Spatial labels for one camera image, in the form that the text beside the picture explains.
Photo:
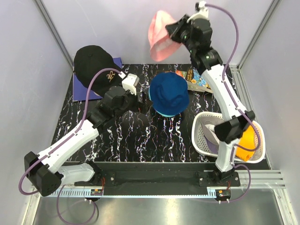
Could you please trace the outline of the pink bucket hat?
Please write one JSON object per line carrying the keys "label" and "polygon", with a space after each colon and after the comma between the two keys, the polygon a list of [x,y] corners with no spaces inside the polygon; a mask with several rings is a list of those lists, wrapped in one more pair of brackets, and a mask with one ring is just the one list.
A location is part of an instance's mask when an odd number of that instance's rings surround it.
{"label": "pink bucket hat", "polygon": [[150,56],[154,61],[160,62],[167,59],[181,47],[181,44],[170,39],[165,28],[166,25],[175,22],[172,16],[163,10],[157,11],[152,18],[148,29],[148,40]]}

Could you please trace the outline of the dark blue bucket hat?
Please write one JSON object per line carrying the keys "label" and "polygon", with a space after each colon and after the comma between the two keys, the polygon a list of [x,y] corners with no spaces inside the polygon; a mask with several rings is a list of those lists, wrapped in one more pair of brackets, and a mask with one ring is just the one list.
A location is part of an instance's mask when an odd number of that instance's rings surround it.
{"label": "dark blue bucket hat", "polygon": [[180,106],[182,113],[189,105],[188,85],[186,80],[174,72],[161,72],[154,76],[149,89],[164,91]]}

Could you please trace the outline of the black baseball cap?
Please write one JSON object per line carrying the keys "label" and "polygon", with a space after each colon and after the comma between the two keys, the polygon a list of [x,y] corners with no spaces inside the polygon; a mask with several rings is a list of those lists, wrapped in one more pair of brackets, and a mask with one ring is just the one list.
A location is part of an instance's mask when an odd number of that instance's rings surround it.
{"label": "black baseball cap", "polygon": [[85,88],[88,88],[96,73],[106,68],[116,71],[102,72],[91,87],[92,91],[102,97],[112,86],[118,86],[122,82],[122,78],[118,75],[121,68],[114,63],[113,57],[98,45],[82,47],[75,54],[74,73]]}

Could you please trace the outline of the teal bucket hat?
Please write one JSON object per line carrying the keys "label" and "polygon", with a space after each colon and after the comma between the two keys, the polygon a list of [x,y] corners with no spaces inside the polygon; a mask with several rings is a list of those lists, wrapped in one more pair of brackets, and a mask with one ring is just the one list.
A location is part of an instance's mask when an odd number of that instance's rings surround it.
{"label": "teal bucket hat", "polygon": [[164,117],[174,117],[179,113],[180,106],[174,102],[164,91],[155,91],[149,89],[149,99],[152,102],[154,110]]}

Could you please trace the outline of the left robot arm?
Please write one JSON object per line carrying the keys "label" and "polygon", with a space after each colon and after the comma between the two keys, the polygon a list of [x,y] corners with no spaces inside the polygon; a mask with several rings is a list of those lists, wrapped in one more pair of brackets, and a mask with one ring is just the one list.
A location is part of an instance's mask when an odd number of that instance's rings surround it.
{"label": "left robot arm", "polygon": [[89,141],[112,126],[126,112],[146,114],[151,106],[149,95],[142,92],[142,101],[120,86],[110,88],[103,99],[89,112],[85,112],[80,123],[49,148],[24,157],[25,173],[36,191],[49,196],[67,184],[97,186],[104,180],[102,170],[93,162],[81,162],[65,166],[66,160]]}

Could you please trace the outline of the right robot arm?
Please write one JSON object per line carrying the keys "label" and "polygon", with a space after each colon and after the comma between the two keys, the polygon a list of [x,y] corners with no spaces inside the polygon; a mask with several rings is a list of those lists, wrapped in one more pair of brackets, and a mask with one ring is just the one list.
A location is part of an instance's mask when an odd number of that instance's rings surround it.
{"label": "right robot arm", "polygon": [[212,28],[209,20],[197,18],[189,20],[183,16],[179,21],[165,27],[170,39],[183,44],[190,54],[192,66],[204,78],[213,91],[220,106],[223,123],[214,129],[220,140],[214,183],[223,186],[233,169],[233,156],[242,134],[255,118],[239,101],[225,75],[226,68],[216,50],[211,47]]}

